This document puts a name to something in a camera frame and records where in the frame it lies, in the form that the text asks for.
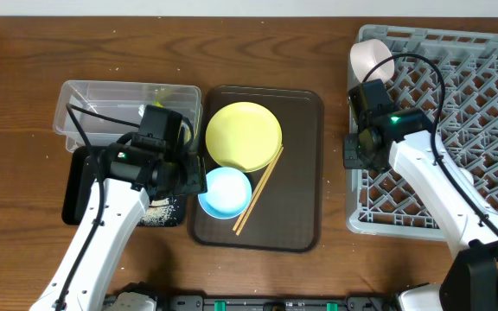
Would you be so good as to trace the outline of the clear plastic bin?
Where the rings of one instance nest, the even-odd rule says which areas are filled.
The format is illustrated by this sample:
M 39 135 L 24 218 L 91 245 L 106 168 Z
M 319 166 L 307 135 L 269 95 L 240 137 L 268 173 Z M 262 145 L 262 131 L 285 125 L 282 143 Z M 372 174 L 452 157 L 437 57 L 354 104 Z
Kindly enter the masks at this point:
M 155 90 L 160 86 L 185 86 L 124 81 L 69 80 L 62 85 L 61 93 L 54 114 L 54 132 L 66 138 L 66 150 L 74 152 L 84 142 L 74 126 L 66 105 L 78 106 L 99 115 L 139 124 L 142 120 L 139 112 L 141 105 L 151 105 L 155 100 Z M 189 118 L 194 127 L 195 138 L 191 151 L 199 147 L 201 128 L 200 103 Z

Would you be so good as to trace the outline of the yellow plate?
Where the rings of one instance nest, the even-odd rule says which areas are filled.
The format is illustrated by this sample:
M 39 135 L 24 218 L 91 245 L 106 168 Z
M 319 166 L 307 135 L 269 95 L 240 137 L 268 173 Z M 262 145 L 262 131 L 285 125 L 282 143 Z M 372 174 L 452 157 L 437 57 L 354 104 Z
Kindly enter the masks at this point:
M 220 108 L 207 124 L 205 144 L 222 167 L 244 173 L 267 166 L 282 146 L 283 133 L 276 116 L 263 105 L 237 102 Z

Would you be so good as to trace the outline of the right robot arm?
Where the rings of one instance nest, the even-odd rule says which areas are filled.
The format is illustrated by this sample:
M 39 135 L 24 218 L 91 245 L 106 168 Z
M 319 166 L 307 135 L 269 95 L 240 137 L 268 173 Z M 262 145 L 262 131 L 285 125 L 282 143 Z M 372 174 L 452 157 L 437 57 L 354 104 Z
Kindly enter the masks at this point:
M 344 141 L 346 168 L 394 170 L 434 218 L 453 256 L 443 282 L 397 295 L 400 310 L 498 310 L 498 213 L 419 109 L 363 111 Z

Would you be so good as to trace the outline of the dark brown serving tray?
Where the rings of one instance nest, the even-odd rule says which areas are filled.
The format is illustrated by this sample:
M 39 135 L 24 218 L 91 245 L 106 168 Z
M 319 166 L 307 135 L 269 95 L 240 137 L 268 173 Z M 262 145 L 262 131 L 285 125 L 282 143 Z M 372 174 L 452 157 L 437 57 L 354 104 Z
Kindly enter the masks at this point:
M 253 102 L 269 109 L 283 132 L 284 151 L 241 233 L 234 219 L 215 219 L 195 201 L 188 231 L 206 246 L 303 253 L 320 237 L 323 102 L 311 91 L 216 86 L 206 97 L 204 124 L 222 107 Z

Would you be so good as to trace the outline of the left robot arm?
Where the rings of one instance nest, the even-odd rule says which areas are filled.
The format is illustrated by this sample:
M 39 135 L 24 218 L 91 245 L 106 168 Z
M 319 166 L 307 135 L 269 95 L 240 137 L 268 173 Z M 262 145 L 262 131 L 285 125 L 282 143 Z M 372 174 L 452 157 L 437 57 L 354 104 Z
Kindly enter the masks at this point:
M 150 203 L 207 189 L 196 153 L 112 143 L 90 159 L 96 181 L 86 210 L 34 310 L 102 309 L 118 260 Z

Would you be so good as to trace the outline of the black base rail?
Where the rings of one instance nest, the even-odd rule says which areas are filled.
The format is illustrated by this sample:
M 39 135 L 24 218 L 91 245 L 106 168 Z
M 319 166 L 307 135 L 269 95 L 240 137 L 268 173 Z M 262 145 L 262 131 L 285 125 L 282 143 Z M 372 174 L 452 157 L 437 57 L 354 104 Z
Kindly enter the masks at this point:
M 421 284 L 391 296 L 351 295 L 347 297 L 257 297 L 206 296 L 202 292 L 179 295 L 159 293 L 144 283 L 131 283 L 116 295 L 104 299 L 103 309 L 155 311 L 384 311 L 440 310 L 439 287 Z

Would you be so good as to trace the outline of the small white cup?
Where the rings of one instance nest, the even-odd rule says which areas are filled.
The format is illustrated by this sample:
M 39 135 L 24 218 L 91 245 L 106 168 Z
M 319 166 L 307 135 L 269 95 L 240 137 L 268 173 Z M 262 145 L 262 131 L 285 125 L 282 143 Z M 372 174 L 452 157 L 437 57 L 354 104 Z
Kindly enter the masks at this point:
M 469 183 L 471 185 L 474 184 L 474 177 L 473 175 L 465 168 L 460 168 L 461 172 L 463 173 L 463 175 L 466 177 L 466 179 L 469 181 Z

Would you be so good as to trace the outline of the black waste tray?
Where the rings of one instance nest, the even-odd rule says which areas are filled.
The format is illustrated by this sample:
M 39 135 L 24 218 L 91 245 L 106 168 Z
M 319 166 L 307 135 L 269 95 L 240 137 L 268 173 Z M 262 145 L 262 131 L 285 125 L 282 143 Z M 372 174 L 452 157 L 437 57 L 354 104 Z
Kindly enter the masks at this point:
M 65 224 L 78 225 L 81 222 L 90 198 L 91 187 L 95 181 L 96 176 L 94 169 L 90 167 L 89 153 L 86 147 L 76 149 L 72 156 L 61 212 L 61 218 Z M 178 224 L 180 225 L 187 214 L 187 198 L 182 196 L 174 199 L 176 199 L 180 211 L 180 223 Z

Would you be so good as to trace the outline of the grey dishwasher rack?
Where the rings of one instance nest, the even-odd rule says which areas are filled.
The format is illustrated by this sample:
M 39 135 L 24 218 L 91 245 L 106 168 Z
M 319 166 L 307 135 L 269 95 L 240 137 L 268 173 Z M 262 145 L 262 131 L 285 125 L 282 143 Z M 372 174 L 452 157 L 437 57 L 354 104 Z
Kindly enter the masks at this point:
M 498 34 L 368 24 L 357 41 L 378 39 L 392 54 L 415 53 L 444 76 L 438 130 L 458 167 L 498 212 Z M 395 172 L 349 170 L 346 225 L 351 232 L 440 241 L 433 217 Z

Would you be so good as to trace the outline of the rice and food scraps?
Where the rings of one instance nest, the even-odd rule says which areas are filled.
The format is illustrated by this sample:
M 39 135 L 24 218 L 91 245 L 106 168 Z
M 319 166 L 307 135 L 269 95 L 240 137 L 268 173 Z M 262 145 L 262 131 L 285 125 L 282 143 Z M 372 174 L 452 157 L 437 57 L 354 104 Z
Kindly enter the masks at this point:
M 141 226 L 169 227 L 180 223 L 180 211 L 176 199 L 153 200 L 138 222 Z

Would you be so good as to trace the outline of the light blue bowl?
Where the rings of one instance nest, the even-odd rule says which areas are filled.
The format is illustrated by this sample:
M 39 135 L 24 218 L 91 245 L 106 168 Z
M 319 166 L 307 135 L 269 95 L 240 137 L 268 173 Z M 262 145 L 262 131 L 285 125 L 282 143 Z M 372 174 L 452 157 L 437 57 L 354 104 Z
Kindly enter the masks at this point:
M 207 191 L 198 195 L 202 210 L 215 219 L 240 216 L 252 199 L 248 177 L 236 168 L 215 168 L 206 174 Z

